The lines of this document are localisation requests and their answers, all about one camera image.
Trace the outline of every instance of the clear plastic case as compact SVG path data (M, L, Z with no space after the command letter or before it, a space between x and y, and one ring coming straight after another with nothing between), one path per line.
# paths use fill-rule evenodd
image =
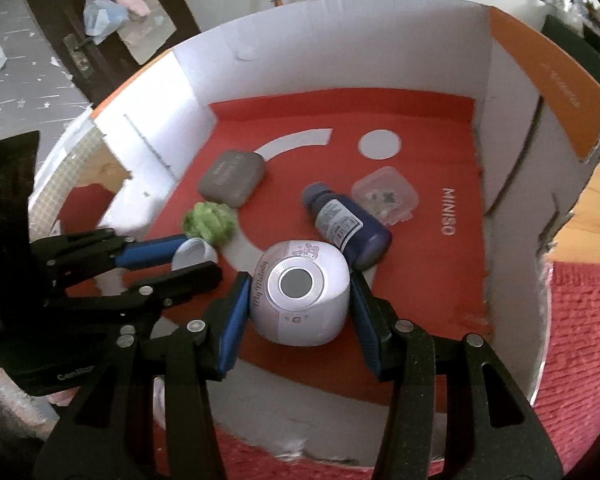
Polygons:
M361 178L351 188L351 197L384 225L413 218L418 192L392 166L385 166Z

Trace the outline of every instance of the black device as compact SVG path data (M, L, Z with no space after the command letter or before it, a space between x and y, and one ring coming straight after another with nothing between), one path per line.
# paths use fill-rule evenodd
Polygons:
M148 337L163 309L215 288L222 270L205 262L135 282L119 296L69 297L67 288L120 260L134 268L143 259L144 267L164 263L184 237L156 244L99 229L29 243L37 149L38 132L0 140L0 367L25 392L43 396L82 384L120 327Z
M206 393L234 366L248 318L251 277L172 335L123 333L63 414L40 453L36 480L165 479L153 463L152 379L165 376L174 480L225 480ZM434 380L448 387L445 466L436 480L559 480L562 465L524 395L488 343L430 336L351 277L350 314L365 362L394 395L372 478L425 480Z

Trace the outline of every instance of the bottle cap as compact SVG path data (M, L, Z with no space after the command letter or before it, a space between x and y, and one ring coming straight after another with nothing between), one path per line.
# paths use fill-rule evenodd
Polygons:
M300 194L300 200L305 208L309 208L314 202L315 198L325 191L331 191L331 188L323 182L314 182L309 184L302 190Z

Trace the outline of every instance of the gray eraser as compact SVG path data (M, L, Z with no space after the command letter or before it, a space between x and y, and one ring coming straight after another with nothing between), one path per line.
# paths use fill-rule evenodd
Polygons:
M264 176L264 159L253 152L227 150L198 183L198 192L210 202L240 207Z

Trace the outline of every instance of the white circle graphic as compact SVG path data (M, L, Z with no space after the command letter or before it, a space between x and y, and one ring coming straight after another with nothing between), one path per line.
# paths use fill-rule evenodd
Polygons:
M366 158L383 160L400 152L402 141L391 130L373 130L360 137L358 151Z

